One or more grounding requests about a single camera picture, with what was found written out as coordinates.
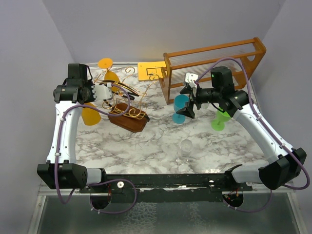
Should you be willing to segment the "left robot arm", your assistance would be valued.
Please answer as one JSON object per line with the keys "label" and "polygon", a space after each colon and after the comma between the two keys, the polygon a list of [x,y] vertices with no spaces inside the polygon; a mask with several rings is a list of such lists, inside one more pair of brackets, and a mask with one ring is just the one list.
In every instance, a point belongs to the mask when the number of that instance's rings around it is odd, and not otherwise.
{"label": "left robot arm", "polygon": [[37,166],[37,174],[50,189],[83,189],[91,185],[100,193],[107,188],[104,169],[77,164],[75,146],[78,121],[83,110],[103,114],[103,111],[88,104],[112,99],[114,87],[120,89],[128,100],[138,94],[128,85],[111,79],[95,85],[88,78],[90,73],[88,65],[70,63],[67,78],[53,91],[56,109],[53,141],[46,162]]}

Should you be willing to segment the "orange plastic wine glass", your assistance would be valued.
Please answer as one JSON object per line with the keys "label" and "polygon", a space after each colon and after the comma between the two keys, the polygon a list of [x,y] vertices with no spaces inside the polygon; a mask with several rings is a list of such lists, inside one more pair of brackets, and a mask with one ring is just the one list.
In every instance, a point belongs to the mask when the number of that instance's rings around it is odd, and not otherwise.
{"label": "orange plastic wine glass", "polygon": [[101,116],[98,111],[94,110],[96,107],[92,103],[86,103],[85,106],[89,108],[82,108],[81,117],[85,125],[93,126],[101,121]]}
{"label": "orange plastic wine glass", "polygon": [[110,80],[115,83],[119,82],[119,78],[116,75],[116,73],[111,71],[113,67],[113,60],[111,58],[102,58],[98,62],[98,67],[102,69],[103,71],[99,74],[97,78],[97,83],[103,82],[105,80]]}

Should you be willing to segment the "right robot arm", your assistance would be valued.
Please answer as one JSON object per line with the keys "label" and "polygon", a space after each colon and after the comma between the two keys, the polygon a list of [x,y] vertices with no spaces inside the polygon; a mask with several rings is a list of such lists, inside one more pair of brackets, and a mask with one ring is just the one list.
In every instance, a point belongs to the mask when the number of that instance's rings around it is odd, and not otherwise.
{"label": "right robot arm", "polygon": [[201,88],[196,84],[196,74],[187,73],[181,94],[189,95],[189,102],[178,114],[194,118],[194,107],[203,103],[217,103],[219,108],[239,122],[256,141],[267,163],[254,166],[235,166],[231,175],[224,178],[225,187],[234,191],[242,183],[262,183],[271,190],[285,185],[301,172],[307,157],[302,148],[294,148],[272,128],[261,115],[249,95],[234,88],[232,72],[225,66],[211,70],[212,88]]}

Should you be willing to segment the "gold wire wine glass rack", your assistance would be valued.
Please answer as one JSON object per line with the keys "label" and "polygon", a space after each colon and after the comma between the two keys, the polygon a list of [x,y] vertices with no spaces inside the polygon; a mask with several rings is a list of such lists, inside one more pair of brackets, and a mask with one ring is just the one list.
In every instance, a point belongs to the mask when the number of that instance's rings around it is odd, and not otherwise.
{"label": "gold wire wine glass rack", "polygon": [[[134,67],[127,67],[125,69],[126,76],[123,79],[119,78],[119,82],[115,83],[110,80],[105,80],[103,82],[97,83],[97,78],[99,74],[94,79],[94,82],[98,85],[107,85],[109,82],[117,85],[128,85],[125,83],[126,79],[135,73]],[[134,100],[130,100],[128,94],[125,94],[122,90],[113,87],[113,98],[112,100],[104,100],[102,107],[109,111],[112,116],[109,117],[109,120],[112,124],[117,125],[125,130],[128,130],[132,133],[137,133],[143,131],[146,124],[150,121],[150,118],[147,111],[147,103],[144,101],[144,98],[148,95],[148,90],[152,85],[155,85],[157,80],[153,80],[150,84],[147,85],[146,89],[139,90],[133,87],[140,94],[139,97],[135,97]]]}

